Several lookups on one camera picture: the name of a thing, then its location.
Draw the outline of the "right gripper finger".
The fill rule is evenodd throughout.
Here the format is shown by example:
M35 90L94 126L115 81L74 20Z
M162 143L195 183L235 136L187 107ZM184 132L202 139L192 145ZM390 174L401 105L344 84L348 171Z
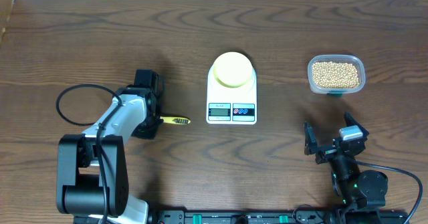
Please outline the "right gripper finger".
M304 123L304 132L305 132L305 146L304 154L311 155L316 154L318 151L318 142L314 136L313 128L308 122Z
M360 129L360 131L362 132L363 137L367 137L369 135L369 132L352 117L350 112L344 113L344 119L345 119L347 127L357 126Z

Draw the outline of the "yellow plastic measuring scoop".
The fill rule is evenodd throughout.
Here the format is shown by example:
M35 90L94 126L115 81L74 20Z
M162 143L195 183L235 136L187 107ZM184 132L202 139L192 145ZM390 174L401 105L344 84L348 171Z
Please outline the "yellow plastic measuring scoop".
M190 119L185 117L179 117L179 116L161 116L160 119L165 124L187 125L191 123Z

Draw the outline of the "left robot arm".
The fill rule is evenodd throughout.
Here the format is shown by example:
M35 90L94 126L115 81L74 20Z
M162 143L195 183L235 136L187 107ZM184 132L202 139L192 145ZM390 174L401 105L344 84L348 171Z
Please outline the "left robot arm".
M131 85L108 90L112 103L80 134L58 144L56 206L75 223L146 223L146 201L129 193L124 146L130 138L152 140L162 120L161 77L137 70Z

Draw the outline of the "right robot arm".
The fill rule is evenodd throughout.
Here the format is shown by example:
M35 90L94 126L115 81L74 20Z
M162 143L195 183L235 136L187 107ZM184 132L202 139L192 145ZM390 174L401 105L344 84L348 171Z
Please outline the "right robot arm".
M344 204L352 210L368 210L383 207L388 190L388 178L379 171L361 171L355 156L362 153L369 132L350 113L344 114L346 127L339 130L339 137L330 146L320 146L313 128L304 123L305 155L314 155L316 164L328 163L332 182Z

